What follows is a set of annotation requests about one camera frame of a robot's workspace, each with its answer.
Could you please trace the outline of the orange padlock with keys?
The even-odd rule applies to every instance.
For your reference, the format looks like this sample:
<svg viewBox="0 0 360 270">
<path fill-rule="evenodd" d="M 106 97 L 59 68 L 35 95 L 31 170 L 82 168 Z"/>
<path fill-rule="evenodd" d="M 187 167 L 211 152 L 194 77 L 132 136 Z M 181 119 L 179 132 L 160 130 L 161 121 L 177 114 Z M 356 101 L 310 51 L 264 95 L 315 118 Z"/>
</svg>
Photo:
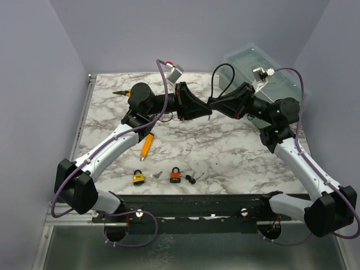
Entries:
<svg viewBox="0 0 360 270">
<path fill-rule="evenodd" d="M 170 174 L 170 183 L 180 183 L 181 182 L 181 172 L 178 167 L 173 167 Z"/>
</svg>

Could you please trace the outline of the black headed padlock keys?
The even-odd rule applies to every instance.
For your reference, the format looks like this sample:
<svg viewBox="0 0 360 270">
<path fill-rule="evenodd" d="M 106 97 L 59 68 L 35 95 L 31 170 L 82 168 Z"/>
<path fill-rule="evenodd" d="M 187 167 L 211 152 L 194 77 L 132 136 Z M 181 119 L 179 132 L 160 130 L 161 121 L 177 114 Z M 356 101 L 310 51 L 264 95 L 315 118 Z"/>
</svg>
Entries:
<svg viewBox="0 0 360 270">
<path fill-rule="evenodd" d="M 198 180 L 200 180 L 203 177 L 204 173 L 199 174 L 198 176 L 193 175 L 189 175 L 186 174 L 185 175 L 185 179 L 192 185 L 194 185 Z"/>
</svg>

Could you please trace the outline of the silver padlock keys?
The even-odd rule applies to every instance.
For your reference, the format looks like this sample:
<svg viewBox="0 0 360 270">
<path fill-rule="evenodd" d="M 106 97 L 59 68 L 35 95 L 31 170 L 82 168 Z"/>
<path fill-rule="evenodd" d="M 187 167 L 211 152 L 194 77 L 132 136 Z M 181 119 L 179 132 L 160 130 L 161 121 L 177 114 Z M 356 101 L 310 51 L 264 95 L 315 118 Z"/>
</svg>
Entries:
<svg viewBox="0 0 360 270">
<path fill-rule="evenodd" d="M 154 178 L 154 179 L 159 179 L 159 177 L 162 175 L 162 171 L 158 172 L 158 173 L 154 173 L 151 175 L 151 178 Z"/>
</svg>

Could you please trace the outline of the yellow padlock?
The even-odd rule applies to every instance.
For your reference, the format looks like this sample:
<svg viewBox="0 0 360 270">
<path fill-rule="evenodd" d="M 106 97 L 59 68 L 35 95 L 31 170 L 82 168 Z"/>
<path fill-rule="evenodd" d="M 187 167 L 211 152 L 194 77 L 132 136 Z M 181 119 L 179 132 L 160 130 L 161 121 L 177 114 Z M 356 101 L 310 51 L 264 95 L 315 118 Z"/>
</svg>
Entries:
<svg viewBox="0 0 360 270">
<path fill-rule="evenodd" d="M 140 186 L 145 183 L 145 176 L 141 170 L 135 170 L 133 173 L 133 185 Z"/>
</svg>

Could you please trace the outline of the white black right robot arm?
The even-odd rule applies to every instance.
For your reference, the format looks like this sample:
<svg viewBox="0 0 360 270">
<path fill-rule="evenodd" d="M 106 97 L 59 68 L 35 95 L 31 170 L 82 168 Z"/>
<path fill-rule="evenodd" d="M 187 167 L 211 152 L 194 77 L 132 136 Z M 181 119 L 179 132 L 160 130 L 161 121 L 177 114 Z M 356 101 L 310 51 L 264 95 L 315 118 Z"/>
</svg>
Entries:
<svg viewBox="0 0 360 270">
<path fill-rule="evenodd" d="M 255 95 L 249 83 L 224 96 L 208 99 L 208 106 L 233 119 L 250 115 L 267 122 L 260 139 L 280 158 L 306 189 L 310 199 L 303 200 L 282 192 L 265 196 L 259 215 L 270 221 L 278 214 L 302 221 L 311 233 L 323 237 L 359 220 L 355 211 L 357 193 L 328 176 L 301 147 L 290 124 L 299 121 L 299 102 L 288 97 L 269 103 Z"/>
</svg>

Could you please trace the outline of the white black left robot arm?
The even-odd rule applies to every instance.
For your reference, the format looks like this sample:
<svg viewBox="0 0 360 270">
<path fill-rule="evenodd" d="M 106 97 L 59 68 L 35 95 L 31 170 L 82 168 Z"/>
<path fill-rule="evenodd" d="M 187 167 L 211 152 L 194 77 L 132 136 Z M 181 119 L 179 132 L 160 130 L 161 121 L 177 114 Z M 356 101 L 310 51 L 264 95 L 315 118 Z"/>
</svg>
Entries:
<svg viewBox="0 0 360 270">
<path fill-rule="evenodd" d="M 57 166 L 54 200 L 62 200 L 78 214 L 90 210 L 104 212 L 112 222 L 124 218 L 122 201 L 110 192 L 98 190 L 95 182 L 121 154 L 151 133 L 165 113 L 175 112 L 180 120 L 193 120 L 212 114 L 209 105 L 193 95 L 185 82 L 175 85 L 175 92 L 156 95 L 146 83 L 130 90 L 129 110 L 105 140 L 83 156 L 64 159 Z"/>
</svg>

